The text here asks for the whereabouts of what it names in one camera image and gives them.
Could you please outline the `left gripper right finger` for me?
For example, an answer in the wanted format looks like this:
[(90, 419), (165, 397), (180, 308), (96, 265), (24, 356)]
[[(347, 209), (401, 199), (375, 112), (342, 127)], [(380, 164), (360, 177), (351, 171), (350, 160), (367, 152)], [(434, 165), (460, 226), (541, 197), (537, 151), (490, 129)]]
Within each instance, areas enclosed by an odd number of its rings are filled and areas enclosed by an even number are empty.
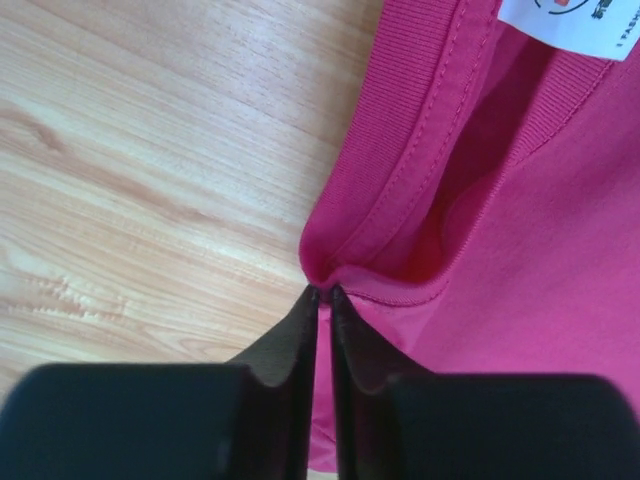
[(342, 479), (635, 479), (639, 424), (607, 380), (440, 374), (331, 292)]

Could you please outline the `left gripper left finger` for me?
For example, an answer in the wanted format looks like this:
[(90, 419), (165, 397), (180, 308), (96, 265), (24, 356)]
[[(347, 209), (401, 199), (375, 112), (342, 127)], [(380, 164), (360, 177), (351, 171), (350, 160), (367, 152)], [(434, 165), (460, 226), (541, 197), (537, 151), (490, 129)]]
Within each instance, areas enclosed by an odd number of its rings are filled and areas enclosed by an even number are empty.
[(303, 479), (319, 295), (224, 363), (57, 363), (1, 411), (5, 479)]

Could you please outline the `magenta t shirt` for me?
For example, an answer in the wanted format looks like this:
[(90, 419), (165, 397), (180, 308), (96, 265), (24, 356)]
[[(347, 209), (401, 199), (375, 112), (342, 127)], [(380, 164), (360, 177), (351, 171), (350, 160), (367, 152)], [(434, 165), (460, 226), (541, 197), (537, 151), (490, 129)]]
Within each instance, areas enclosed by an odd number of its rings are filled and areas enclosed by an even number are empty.
[(303, 230), (438, 373), (588, 373), (639, 403), (639, 5), (387, 1)]

